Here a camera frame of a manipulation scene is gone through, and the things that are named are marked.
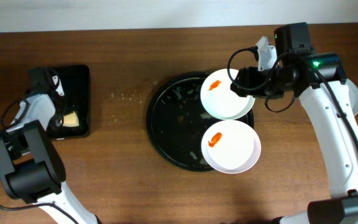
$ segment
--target table surface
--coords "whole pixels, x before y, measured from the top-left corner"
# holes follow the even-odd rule
[[[310,201],[329,198],[317,138],[298,100],[277,114],[256,100],[262,154],[251,170],[237,175],[171,165],[153,148],[145,128],[148,102],[164,81],[224,68],[234,51],[255,45],[263,35],[274,42],[277,27],[0,34],[0,116],[29,87],[28,69],[86,64],[91,72],[91,134],[53,144],[71,190],[103,223],[253,223],[291,215]],[[341,57],[358,86],[358,24],[310,25],[310,34],[317,52]],[[237,69],[256,65],[252,54],[241,54],[232,63]],[[135,96],[122,99],[117,97],[121,93]],[[290,97],[271,107],[285,106]],[[1,183],[0,202],[23,205],[8,198]],[[0,223],[54,222],[33,209],[0,210]]]

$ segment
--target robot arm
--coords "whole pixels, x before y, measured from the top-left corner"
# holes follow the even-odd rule
[[[341,61],[336,54],[314,54],[306,23],[278,28],[275,40],[276,49],[265,37],[257,47],[249,48],[254,54],[257,48],[259,56],[256,58],[262,61],[258,68],[240,69],[231,90],[239,96],[266,98],[266,106],[269,99],[281,98],[285,92],[293,91],[294,99],[300,99],[316,132],[333,198],[311,202],[307,212],[284,217],[278,223],[358,223],[358,150],[355,143],[355,140],[358,142],[358,127],[350,107],[347,77]],[[282,67],[276,67],[276,58],[282,60]],[[326,85],[331,87],[339,105]],[[338,107],[342,108],[355,138]]]
[[[35,90],[20,102],[21,108],[14,122],[0,135],[2,186],[10,198],[20,198],[33,205],[52,203],[77,223],[101,223],[68,188],[63,162],[45,132],[48,126],[60,122],[51,97],[58,97],[56,101],[64,100],[58,77],[54,76],[52,80],[56,86],[50,91],[48,86],[35,85],[44,90]],[[32,159],[19,164],[13,162],[28,153],[32,154]],[[74,223],[54,207],[40,208],[57,223]]]

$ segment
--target round black tray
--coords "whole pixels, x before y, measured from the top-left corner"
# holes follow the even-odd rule
[[[169,80],[157,90],[147,108],[147,133],[156,150],[172,164],[190,171],[214,170],[201,153],[203,134],[220,121],[201,104],[201,85],[208,75],[190,72]],[[252,110],[237,120],[254,128]]]

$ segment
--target small black tray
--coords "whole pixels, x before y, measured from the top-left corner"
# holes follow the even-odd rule
[[[67,105],[77,112],[80,126],[47,129],[50,139],[85,138],[90,135],[90,70],[86,65],[54,68],[60,76]]]

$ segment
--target orange food residue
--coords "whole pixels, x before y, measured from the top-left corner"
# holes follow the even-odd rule
[[[222,138],[222,133],[216,133],[216,134],[212,137],[211,141],[208,141],[208,145],[209,145],[210,147],[214,147],[214,146],[216,145],[216,143],[218,143],[218,141],[221,140],[221,138]]]
[[[218,87],[221,84],[220,80],[216,80],[214,83],[211,84],[211,86],[209,87],[209,91],[215,89],[216,87]]]

